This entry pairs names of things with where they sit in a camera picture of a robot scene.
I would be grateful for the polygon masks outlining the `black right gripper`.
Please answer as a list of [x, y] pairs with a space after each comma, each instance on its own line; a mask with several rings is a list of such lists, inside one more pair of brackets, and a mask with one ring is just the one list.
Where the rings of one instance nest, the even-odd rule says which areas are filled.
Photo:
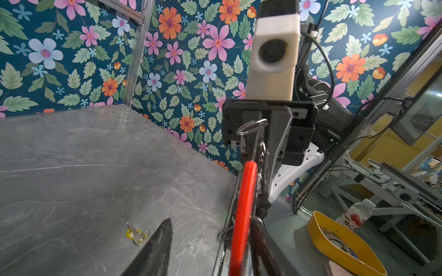
[[[261, 143], [267, 149], [267, 164], [258, 207], [269, 203], [277, 164], [300, 166], [313, 138], [318, 108], [311, 101], [264, 101], [227, 99], [222, 109], [222, 133], [226, 145], [241, 142], [241, 161], [260, 164]], [[237, 134], [240, 126], [246, 124]]]

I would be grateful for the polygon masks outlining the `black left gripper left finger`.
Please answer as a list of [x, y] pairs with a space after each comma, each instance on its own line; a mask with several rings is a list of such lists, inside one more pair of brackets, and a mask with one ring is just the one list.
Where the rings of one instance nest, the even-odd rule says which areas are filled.
[[172, 221], [167, 218], [151, 235], [129, 267], [123, 271], [122, 276], [168, 275], [172, 240]]

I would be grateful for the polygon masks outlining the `black monitor screen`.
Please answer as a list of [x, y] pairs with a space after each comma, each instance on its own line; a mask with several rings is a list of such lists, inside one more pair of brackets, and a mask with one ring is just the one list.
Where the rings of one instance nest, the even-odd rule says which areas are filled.
[[442, 70], [423, 86], [391, 129], [406, 144], [414, 143], [442, 116]]

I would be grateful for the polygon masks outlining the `yellow plastic bowl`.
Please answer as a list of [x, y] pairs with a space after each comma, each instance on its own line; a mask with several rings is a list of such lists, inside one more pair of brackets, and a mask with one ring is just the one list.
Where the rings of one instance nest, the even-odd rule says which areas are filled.
[[356, 276], [386, 276], [371, 247], [357, 234], [324, 214], [314, 211], [307, 223], [315, 248]]

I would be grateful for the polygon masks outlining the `pink flat case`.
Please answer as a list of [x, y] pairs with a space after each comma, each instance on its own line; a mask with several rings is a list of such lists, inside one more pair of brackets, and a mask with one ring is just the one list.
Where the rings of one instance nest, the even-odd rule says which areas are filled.
[[345, 270], [343, 267], [339, 266], [333, 261], [328, 261], [325, 265], [326, 276], [353, 276], [352, 273]]

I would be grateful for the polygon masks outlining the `plastic drink bottle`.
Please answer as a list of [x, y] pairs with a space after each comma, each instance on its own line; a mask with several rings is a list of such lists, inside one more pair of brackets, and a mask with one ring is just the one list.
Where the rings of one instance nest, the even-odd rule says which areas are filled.
[[371, 216], [376, 205], [369, 199], [354, 203], [349, 209], [336, 219], [336, 222], [351, 231], [360, 228]]

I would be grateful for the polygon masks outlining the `yellow capped key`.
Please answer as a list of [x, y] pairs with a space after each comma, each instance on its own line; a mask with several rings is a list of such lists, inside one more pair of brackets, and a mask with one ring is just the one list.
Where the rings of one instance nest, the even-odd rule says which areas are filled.
[[135, 245], [142, 246], [148, 241], [150, 237], [150, 231], [137, 230], [129, 222], [127, 222], [126, 225], [128, 229], [125, 232], [125, 236], [126, 238], [131, 239]]

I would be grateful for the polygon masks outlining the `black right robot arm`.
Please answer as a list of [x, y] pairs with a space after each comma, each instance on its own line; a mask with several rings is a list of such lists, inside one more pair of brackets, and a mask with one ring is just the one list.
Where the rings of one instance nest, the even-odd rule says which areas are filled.
[[222, 134], [257, 165], [255, 209], [268, 209], [290, 182], [336, 156], [361, 117], [333, 98], [334, 84], [309, 76], [317, 43], [296, 15], [257, 20], [244, 98], [226, 100]]

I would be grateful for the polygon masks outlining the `silver keyring with keys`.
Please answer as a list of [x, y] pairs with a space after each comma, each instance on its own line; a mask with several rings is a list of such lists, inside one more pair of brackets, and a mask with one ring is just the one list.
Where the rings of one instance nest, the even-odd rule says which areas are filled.
[[[241, 131], [245, 127], [246, 124], [238, 128], [237, 134], [239, 136], [243, 135]], [[258, 171], [259, 165], [255, 161], [245, 162], [231, 246], [230, 276], [242, 276], [245, 272], [245, 254], [249, 240]]]

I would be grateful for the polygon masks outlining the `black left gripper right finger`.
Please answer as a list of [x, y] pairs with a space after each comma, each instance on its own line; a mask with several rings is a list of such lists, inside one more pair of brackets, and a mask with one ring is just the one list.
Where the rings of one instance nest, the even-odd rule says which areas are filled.
[[259, 217], [251, 220], [250, 250], [254, 276], [300, 276]]

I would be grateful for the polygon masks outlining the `grey keyboard on stand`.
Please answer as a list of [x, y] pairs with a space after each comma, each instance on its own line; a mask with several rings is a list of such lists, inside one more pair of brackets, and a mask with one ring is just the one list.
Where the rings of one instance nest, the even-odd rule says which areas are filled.
[[391, 181], [398, 184], [398, 187], [393, 190], [393, 196], [400, 201], [414, 204], [424, 200], [436, 208], [442, 207], [442, 195], [422, 180], [412, 177], [387, 163], [378, 163], [371, 159], [368, 163], [379, 169], [382, 174], [387, 175]]

